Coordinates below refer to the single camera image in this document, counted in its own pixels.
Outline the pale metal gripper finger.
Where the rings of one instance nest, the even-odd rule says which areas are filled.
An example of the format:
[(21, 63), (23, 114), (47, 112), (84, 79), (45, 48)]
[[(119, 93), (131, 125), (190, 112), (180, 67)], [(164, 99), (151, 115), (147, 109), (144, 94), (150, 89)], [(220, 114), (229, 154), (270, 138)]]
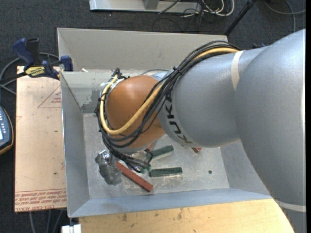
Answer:
[(98, 153), (95, 161), (99, 166), (100, 174), (103, 177), (109, 177), (111, 168), (110, 154), (107, 151), (103, 150)]
[(108, 185), (118, 185), (121, 183), (122, 172), (116, 164), (106, 165), (104, 168), (104, 180)]

